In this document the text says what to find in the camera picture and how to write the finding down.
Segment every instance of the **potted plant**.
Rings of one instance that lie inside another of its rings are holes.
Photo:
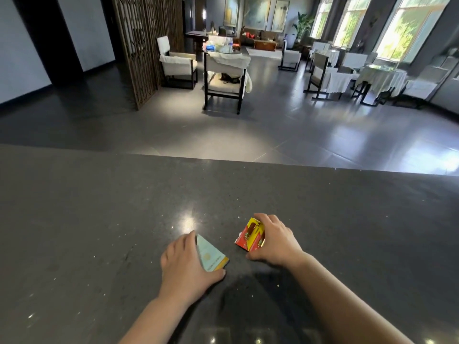
[[[313,26],[314,18],[307,16],[307,13],[301,14],[298,12],[298,22],[293,24],[293,27],[296,29],[296,42],[300,42],[303,38],[303,35],[311,31]]]

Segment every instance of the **wooden lattice screen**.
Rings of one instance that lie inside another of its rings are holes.
[[[171,50],[184,50],[181,0],[113,0],[137,108],[163,81],[156,39],[167,35]]]

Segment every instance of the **person's left hand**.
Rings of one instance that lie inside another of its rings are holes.
[[[202,268],[195,237],[195,231],[180,236],[161,255],[163,282],[158,297],[179,302],[187,308],[226,274],[224,269],[206,272]]]

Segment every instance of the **painting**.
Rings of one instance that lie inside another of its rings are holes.
[[[274,18],[273,24],[271,26],[271,31],[284,32],[285,21],[287,20],[287,12],[289,5],[290,1],[276,1],[276,8],[274,9]]]
[[[271,0],[246,0],[244,26],[250,29],[266,30]]]
[[[238,10],[239,0],[226,0],[223,25],[226,27],[237,27]]]

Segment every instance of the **picture frame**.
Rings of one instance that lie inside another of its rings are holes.
[[[238,18],[239,0],[225,0],[223,25],[225,27],[237,27]]]
[[[276,0],[273,23],[271,24],[271,31],[284,32],[289,7],[289,0]]]
[[[254,30],[266,30],[271,0],[246,0],[243,24]]]

